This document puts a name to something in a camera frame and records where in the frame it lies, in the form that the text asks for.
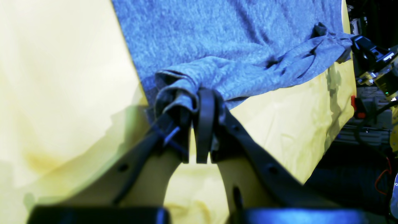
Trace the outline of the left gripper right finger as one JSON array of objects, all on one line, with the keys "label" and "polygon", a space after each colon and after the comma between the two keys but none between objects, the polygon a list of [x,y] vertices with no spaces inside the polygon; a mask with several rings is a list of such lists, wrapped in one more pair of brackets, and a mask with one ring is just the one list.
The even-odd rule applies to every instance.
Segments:
[{"label": "left gripper right finger", "polygon": [[344,208],[300,184],[259,146],[230,113],[219,92],[200,89],[194,122],[197,163],[210,158],[227,195],[228,224],[368,224],[366,214]]}]

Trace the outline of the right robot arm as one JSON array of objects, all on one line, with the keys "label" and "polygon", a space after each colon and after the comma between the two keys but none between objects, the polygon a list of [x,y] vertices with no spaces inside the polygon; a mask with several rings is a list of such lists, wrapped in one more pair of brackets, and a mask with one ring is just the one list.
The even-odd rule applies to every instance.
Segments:
[{"label": "right robot arm", "polygon": [[376,85],[388,101],[397,101],[397,51],[382,48],[368,38],[352,38],[352,52],[357,61],[359,85]]}]

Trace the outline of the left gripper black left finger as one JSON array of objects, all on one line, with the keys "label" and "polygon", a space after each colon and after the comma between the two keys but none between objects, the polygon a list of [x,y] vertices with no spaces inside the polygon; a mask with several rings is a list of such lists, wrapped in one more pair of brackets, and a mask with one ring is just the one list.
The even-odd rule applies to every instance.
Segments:
[{"label": "left gripper black left finger", "polygon": [[169,179],[189,160],[191,112],[174,106],[103,175],[70,198],[37,205],[29,224],[171,224]]}]

